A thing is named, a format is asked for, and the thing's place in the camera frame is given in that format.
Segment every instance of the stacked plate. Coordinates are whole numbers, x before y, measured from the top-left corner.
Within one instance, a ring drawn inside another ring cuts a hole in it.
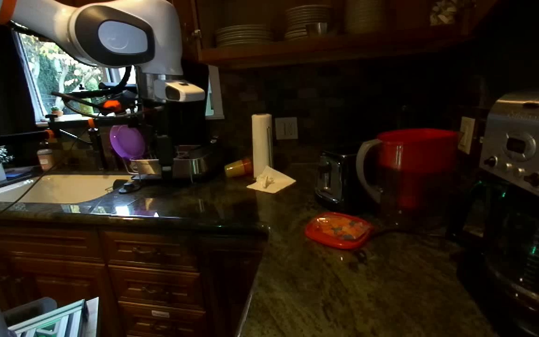
[[[218,47],[268,43],[273,40],[272,31],[266,25],[239,25],[216,30],[216,45]]]
[[[384,0],[347,0],[344,9],[344,30],[347,33],[369,33],[385,27]]]
[[[293,7],[286,10],[286,34],[287,41],[307,37],[306,25],[309,23],[332,21],[332,7],[327,5],[306,5]]]

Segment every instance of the pitcher handle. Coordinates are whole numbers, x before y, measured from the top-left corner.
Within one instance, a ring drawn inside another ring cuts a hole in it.
[[[357,178],[359,178],[359,182],[361,182],[361,186],[365,188],[367,191],[367,194],[370,195],[370,197],[376,201],[376,203],[380,203],[381,199],[381,190],[376,185],[370,185],[368,184],[366,178],[365,178],[365,156],[367,153],[372,150],[372,148],[375,148],[377,145],[381,144],[381,140],[379,139],[372,139],[368,140],[365,143],[361,144],[361,147],[359,148],[359,151],[357,152],[357,161],[355,163],[355,167],[357,169]]]

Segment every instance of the crumpled tissue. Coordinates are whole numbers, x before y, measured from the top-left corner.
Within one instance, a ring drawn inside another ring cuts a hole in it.
[[[257,181],[247,186],[247,188],[261,190],[262,192],[267,193],[276,193],[296,182],[295,179],[292,179],[269,166],[266,166],[256,179]]]

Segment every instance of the digital display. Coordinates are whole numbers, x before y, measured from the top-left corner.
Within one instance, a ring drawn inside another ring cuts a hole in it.
[[[522,154],[525,151],[525,142],[520,139],[509,138],[507,140],[507,150]]]

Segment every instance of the window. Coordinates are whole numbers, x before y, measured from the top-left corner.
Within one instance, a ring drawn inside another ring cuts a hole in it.
[[[82,64],[54,42],[40,41],[36,37],[25,34],[17,34],[16,37],[37,125],[46,125],[45,115],[51,113],[53,107],[63,111],[64,115],[60,118],[62,121],[86,118],[67,109],[61,98],[51,95],[51,91],[69,93],[83,88],[97,90],[99,82],[118,82],[124,76],[124,68],[104,68]],[[134,69],[128,83],[136,83]],[[86,111],[87,113],[92,112],[92,108],[84,105],[81,107],[90,109]],[[223,118],[219,73],[218,68],[214,66],[210,66],[205,116],[207,119]]]

